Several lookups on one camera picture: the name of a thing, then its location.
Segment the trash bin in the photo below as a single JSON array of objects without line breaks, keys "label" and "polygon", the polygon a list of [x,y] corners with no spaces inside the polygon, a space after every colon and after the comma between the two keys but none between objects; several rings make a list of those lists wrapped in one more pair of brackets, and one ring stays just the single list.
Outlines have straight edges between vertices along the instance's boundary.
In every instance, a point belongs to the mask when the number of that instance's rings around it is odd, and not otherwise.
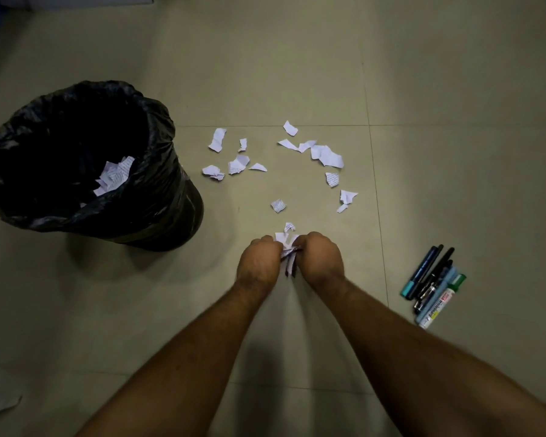
[{"label": "trash bin", "polygon": [[[0,127],[0,218],[152,251],[177,248],[198,230],[204,205],[178,162],[174,134],[166,106],[123,81],[83,81],[41,96]],[[124,182],[102,190],[104,170],[127,158]]]}]

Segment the person's right hand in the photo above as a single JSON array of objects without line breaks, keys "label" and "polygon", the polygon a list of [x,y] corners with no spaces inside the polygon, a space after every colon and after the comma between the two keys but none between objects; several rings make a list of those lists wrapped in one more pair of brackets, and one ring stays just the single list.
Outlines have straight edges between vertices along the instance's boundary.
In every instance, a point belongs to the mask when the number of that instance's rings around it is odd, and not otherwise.
[{"label": "person's right hand", "polygon": [[317,231],[299,236],[293,246],[299,246],[296,262],[304,279],[314,290],[325,283],[344,278],[344,263],[338,246]]}]

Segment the person's right arm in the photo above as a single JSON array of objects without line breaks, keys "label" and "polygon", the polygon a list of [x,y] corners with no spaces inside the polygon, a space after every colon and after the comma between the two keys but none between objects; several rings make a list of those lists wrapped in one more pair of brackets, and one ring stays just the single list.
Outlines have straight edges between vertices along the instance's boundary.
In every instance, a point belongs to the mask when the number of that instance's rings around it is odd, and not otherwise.
[{"label": "person's right arm", "polygon": [[348,281],[338,247],[300,236],[297,264],[405,436],[546,436],[546,406],[495,368],[408,323]]}]

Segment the person's left arm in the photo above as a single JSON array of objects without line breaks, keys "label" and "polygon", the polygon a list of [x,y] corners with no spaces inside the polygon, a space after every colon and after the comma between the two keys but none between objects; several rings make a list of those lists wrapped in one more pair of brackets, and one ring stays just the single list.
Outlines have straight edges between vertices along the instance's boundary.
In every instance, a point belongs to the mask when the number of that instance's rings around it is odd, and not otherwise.
[{"label": "person's left arm", "polygon": [[205,435],[247,329],[277,282],[282,249],[271,236],[251,242],[232,288],[133,374],[77,436]]}]

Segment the person's left hand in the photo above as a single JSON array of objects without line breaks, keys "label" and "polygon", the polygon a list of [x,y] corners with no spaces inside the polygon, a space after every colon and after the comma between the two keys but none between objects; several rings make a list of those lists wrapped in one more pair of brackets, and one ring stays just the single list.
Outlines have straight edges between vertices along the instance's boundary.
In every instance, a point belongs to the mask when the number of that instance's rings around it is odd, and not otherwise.
[{"label": "person's left hand", "polygon": [[240,257],[237,282],[272,290],[279,277],[282,251],[283,244],[269,235],[252,240]]}]

